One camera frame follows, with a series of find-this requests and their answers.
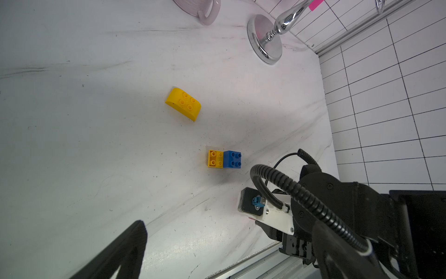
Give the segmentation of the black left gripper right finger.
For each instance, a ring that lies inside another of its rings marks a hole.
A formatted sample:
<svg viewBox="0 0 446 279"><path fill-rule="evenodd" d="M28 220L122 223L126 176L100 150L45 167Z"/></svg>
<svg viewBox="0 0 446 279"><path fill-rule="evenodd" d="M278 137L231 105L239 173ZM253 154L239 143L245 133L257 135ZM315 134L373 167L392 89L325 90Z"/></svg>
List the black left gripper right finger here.
<svg viewBox="0 0 446 279"><path fill-rule="evenodd" d="M385 279L375 256L362 256L323 222L312 227L312 246L323 279Z"/></svg>

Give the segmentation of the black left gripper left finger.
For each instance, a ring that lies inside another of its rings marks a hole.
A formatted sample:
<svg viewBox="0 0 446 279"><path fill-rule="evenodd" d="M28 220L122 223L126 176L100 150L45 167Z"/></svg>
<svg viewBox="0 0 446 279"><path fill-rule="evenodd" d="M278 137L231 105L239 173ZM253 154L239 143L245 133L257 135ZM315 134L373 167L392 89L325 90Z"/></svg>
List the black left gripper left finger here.
<svg viewBox="0 0 446 279"><path fill-rule="evenodd" d="M117 274L118 279L137 279L147 240L145 224L137 220L72 278L110 279Z"/></svg>

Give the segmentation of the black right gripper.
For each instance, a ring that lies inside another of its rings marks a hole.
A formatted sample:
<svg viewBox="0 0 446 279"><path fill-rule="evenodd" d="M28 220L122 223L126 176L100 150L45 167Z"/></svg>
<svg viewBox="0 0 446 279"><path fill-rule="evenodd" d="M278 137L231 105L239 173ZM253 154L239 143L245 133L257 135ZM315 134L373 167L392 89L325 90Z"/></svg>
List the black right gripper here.
<svg viewBox="0 0 446 279"><path fill-rule="evenodd" d="M295 233L290 236L258 221L256 225L270 239L282 243L281 253L302 258L304 263L317 261L312 246L312 227L317 221L359 252L359 235L354 231L354 194L358 187L358 183L342 183L320 172L316 165L303 166L300 181L272 167L256 165L256 189L261 197L278 209L283 203L273 194L291 197Z"/></svg>

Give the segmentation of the blue square lego brick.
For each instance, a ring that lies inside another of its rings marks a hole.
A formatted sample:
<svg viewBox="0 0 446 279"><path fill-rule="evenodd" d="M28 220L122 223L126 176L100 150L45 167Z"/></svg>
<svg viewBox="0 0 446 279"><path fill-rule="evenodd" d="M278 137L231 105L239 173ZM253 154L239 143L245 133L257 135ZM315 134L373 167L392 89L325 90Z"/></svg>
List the blue square lego brick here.
<svg viewBox="0 0 446 279"><path fill-rule="evenodd" d="M225 169L240 169L242 162L242 154L236 151L225 151L223 168Z"/></svg>

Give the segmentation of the yellow curved lego brick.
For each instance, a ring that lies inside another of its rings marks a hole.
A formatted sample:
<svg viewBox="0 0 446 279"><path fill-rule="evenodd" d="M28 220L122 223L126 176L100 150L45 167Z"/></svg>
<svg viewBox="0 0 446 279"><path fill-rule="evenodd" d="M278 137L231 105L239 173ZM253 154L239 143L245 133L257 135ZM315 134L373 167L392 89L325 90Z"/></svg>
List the yellow curved lego brick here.
<svg viewBox="0 0 446 279"><path fill-rule="evenodd" d="M173 88L165 102L191 121L195 122L201 110L201 104L180 88Z"/></svg>

